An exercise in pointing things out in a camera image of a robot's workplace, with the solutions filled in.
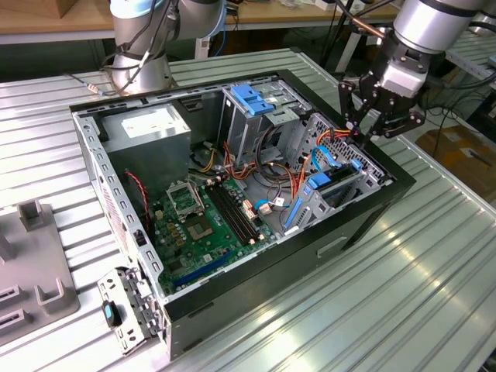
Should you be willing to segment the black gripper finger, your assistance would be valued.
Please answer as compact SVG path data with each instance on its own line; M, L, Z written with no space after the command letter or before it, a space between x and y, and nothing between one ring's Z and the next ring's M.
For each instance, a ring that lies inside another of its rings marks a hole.
M391 139L422 126L425 116L417 111L383 112L363 139L363 145L380 137Z
M342 116L346 119L346 124L351 125L350 137L356 144L363 144L363 134L360 124L364 118L364 103L357 108L353 101L353 92L356 85L351 81L341 81L338 84L339 104Z

